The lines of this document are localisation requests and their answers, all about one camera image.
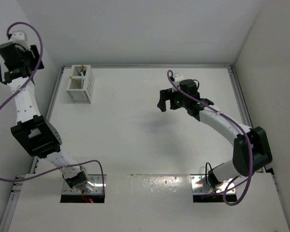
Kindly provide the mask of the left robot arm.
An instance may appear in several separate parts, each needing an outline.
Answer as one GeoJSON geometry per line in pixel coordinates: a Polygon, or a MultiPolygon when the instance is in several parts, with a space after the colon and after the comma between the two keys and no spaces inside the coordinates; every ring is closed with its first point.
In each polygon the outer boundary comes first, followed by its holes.
{"type": "Polygon", "coordinates": [[[0,56],[8,69],[1,75],[0,68],[0,82],[15,95],[16,125],[11,127],[12,135],[30,156],[60,168],[70,188],[87,191],[89,179],[85,168],[63,152],[58,131],[38,109],[33,76],[34,69],[43,69],[43,65],[37,47],[7,42],[0,45],[0,56]]]}

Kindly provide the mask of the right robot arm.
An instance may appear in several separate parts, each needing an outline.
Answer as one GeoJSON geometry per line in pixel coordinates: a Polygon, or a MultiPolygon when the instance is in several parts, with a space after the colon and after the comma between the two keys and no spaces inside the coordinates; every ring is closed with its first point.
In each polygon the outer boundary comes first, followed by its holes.
{"type": "Polygon", "coordinates": [[[233,146],[232,159],[208,172],[210,186],[218,186],[236,176],[247,177],[250,168],[255,172],[272,162],[272,153],[263,128],[233,124],[224,118],[212,101],[200,97],[194,80],[179,81],[177,86],[179,90],[169,88],[160,91],[157,107],[165,112],[166,102],[169,101],[172,110],[186,109],[190,116],[213,128],[233,146]]]}

